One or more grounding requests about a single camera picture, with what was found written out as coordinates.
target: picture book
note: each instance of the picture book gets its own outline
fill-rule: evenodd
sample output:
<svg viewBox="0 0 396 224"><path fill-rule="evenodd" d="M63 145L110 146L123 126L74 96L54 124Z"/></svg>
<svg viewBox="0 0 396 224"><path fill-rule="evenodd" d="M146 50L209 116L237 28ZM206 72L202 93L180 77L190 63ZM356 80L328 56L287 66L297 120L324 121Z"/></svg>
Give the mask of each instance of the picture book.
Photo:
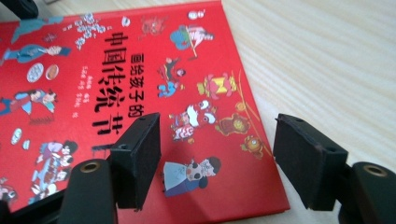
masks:
<svg viewBox="0 0 396 224"><path fill-rule="evenodd" d="M3 22L0 31L0 196L11 211L65 189L75 165L105 159L135 119L156 112L159 168L142 211L119 209L120 223L289 209L220 1Z"/></svg>

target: red book cover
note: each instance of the red book cover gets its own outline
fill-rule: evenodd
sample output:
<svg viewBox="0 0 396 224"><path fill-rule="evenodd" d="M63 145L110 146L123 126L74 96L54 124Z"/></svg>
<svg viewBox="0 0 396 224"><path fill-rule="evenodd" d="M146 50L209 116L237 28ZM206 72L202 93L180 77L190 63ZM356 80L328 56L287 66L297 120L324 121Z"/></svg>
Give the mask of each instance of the red book cover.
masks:
<svg viewBox="0 0 396 224"><path fill-rule="evenodd" d="M162 158L120 223L220 222L289 203L220 1L0 23L0 190L11 211L65 189L136 118Z"/></svg>

